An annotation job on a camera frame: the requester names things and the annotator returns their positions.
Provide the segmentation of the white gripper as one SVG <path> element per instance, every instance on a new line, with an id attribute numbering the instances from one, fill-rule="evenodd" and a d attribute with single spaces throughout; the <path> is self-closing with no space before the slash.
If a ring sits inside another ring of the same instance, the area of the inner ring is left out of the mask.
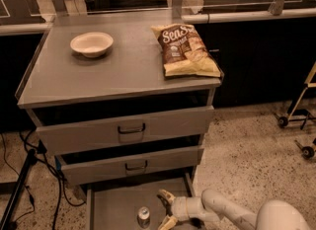
<path id="1" fill-rule="evenodd" d="M 158 196 L 164 204 L 171 205 L 171 211 L 174 216 L 166 215 L 158 230 L 171 230 L 179 221 L 187 221 L 192 218 L 197 218 L 206 221 L 210 214 L 204 208 L 200 197 L 175 197 L 172 193 L 166 190 L 159 190 Z"/>

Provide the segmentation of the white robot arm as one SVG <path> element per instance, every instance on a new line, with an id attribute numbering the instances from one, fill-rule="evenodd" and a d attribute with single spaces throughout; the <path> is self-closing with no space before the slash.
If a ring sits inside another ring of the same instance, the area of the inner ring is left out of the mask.
<path id="1" fill-rule="evenodd" d="M 311 230 L 302 214 L 282 200 L 266 201 L 255 213 L 212 189 L 194 197 L 174 196 L 166 190 L 160 190 L 159 194 L 167 202 L 169 212 L 158 230 L 171 230 L 178 222 L 193 218 L 214 222 L 223 217 L 239 230 Z"/>

